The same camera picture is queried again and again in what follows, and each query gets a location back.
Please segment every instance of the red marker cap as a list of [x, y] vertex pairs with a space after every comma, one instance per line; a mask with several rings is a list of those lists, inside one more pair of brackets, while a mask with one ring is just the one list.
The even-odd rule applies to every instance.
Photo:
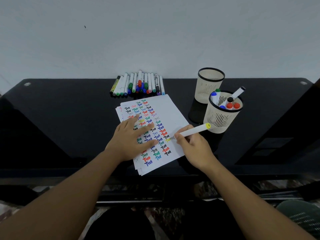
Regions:
[[226, 104], [226, 108], [227, 108], [227, 109], [232, 109], [232, 103], [227, 103], [227, 104]]
[[234, 108], [234, 109], [240, 109], [240, 104], [239, 104], [239, 103], [235, 103], [235, 104], [233, 105], [233, 108]]

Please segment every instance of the paper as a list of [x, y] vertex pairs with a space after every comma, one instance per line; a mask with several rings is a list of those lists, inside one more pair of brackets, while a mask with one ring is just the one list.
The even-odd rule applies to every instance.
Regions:
[[120, 121], [140, 115], [134, 130], [154, 123], [153, 129], [137, 138], [139, 144], [154, 139], [159, 141], [157, 145], [141, 152], [133, 159], [134, 168], [140, 175], [184, 156], [181, 146], [176, 143], [176, 140], [170, 140], [170, 138], [189, 123], [168, 95], [124, 102], [120, 105], [116, 108]]

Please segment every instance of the gray wall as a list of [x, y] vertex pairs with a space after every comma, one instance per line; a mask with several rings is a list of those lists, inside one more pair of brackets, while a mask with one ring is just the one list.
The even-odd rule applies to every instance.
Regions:
[[207, 66], [315, 82], [319, 10], [320, 0], [0, 0], [0, 92], [24, 78], [194, 78]]

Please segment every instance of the yellow marker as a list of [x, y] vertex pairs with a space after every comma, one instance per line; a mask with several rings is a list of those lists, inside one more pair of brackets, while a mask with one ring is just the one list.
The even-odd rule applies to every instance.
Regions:
[[211, 128], [211, 125], [210, 123], [206, 123], [206, 124], [202, 124], [202, 125], [199, 125], [197, 127], [194, 127], [192, 129], [188, 129], [188, 130], [185, 130], [183, 132], [180, 132], [180, 134], [183, 136], [183, 137], [186, 137], [186, 136], [190, 136], [190, 135], [193, 135], [195, 133], [199, 133], [201, 131], [205, 131], [205, 130], [208, 130]]
[[115, 80], [111, 90], [110, 90], [110, 94], [113, 94], [113, 92], [115, 91], [115, 88], [117, 87], [118, 81], [119, 81], [120, 76], [117, 77], [117, 79]]

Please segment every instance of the empty pen holder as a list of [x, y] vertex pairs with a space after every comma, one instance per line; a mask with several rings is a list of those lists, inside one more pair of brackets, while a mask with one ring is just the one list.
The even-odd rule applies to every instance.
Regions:
[[240, 108], [234, 110], [222, 109], [219, 107], [227, 98], [232, 95], [229, 91], [221, 91], [220, 99], [218, 105], [214, 104], [210, 95], [208, 95], [208, 106], [205, 112], [203, 123], [210, 123], [211, 128], [208, 131], [216, 134], [220, 134], [226, 131], [226, 129], [231, 125], [232, 121], [238, 115], [238, 113], [243, 108], [243, 101], [240, 97], [237, 97], [232, 104], [239, 103]]
[[211, 67], [202, 68], [198, 71], [198, 80], [195, 87], [194, 98], [202, 104], [209, 102], [208, 97], [211, 92], [220, 88], [220, 85], [225, 78], [225, 74]]

